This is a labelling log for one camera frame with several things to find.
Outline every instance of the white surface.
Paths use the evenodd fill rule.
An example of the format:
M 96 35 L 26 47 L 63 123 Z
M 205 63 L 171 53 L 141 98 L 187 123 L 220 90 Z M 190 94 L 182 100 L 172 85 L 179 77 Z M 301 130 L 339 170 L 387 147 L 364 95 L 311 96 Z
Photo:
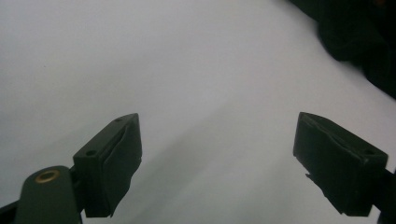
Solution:
M 0 205 L 116 117 L 143 163 L 113 218 L 85 223 L 375 223 L 340 216 L 292 157 L 298 113 L 389 154 L 396 102 L 276 0 L 0 2 Z

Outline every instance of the white backdrop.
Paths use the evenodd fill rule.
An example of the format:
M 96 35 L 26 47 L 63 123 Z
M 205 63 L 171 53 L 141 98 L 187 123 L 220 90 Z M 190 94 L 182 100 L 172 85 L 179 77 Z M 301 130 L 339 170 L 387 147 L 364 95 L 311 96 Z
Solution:
M 395 100 L 315 30 L 285 0 L 1 1 L 0 205 L 139 113 L 132 186 L 113 218 L 84 223 L 376 223 L 375 208 L 339 215 L 292 156 L 305 111 L 396 167 Z

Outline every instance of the black fabric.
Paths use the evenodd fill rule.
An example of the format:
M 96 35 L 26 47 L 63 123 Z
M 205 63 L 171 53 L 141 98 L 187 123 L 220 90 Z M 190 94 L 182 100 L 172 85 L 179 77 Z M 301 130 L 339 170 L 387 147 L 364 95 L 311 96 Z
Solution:
M 337 61 L 361 67 L 396 98 L 396 0 L 290 0 L 318 22 L 318 36 Z

